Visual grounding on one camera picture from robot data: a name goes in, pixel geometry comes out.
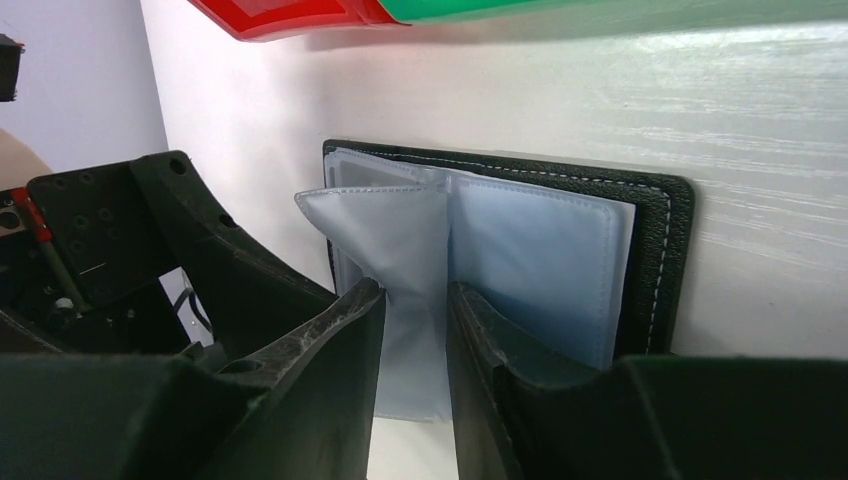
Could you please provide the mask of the red bin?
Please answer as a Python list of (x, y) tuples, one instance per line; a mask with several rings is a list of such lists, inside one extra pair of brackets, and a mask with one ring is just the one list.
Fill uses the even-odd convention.
[(190, 0), (190, 4), (239, 41), (399, 23), (380, 2), (370, 0)]

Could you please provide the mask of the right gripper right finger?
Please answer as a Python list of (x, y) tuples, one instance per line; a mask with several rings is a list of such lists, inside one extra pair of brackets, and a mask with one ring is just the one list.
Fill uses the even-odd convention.
[(634, 355), (598, 371), (464, 283), (447, 299), (463, 479), (847, 475), (843, 361)]

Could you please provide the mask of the black leather card holder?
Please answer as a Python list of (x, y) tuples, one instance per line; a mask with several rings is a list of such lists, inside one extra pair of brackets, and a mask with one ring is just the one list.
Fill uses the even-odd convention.
[(451, 417), (446, 295), (465, 282), (536, 339), (596, 369), (669, 349), (696, 195), (683, 177), (328, 140), (297, 206), (344, 294), (387, 292), (379, 417)]

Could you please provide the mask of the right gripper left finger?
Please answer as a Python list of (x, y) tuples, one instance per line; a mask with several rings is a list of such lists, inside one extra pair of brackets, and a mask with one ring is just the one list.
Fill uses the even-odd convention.
[(6, 354), (5, 479), (363, 479), (385, 291), (210, 372), (182, 356)]

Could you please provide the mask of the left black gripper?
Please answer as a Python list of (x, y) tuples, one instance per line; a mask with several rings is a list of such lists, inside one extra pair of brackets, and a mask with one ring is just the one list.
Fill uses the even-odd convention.
[[(239, 226), (184, 152), (129, 167), (2, 192), (3, 350), (215, 355), (217, 340), (241, 358), (336, 301)], [(177, 262), (193, 288), (171, 299)]]

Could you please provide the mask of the green bin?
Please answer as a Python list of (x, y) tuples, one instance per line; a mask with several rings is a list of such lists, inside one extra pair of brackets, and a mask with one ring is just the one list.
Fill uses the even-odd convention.
[(451, 23), (545, 12), (569, 20), (635, 20), (663, 25), (712, 22), (762, 23), (837, 20), (847, 17), (845, 1), (383, 1), (395, 20), (409, 24)]

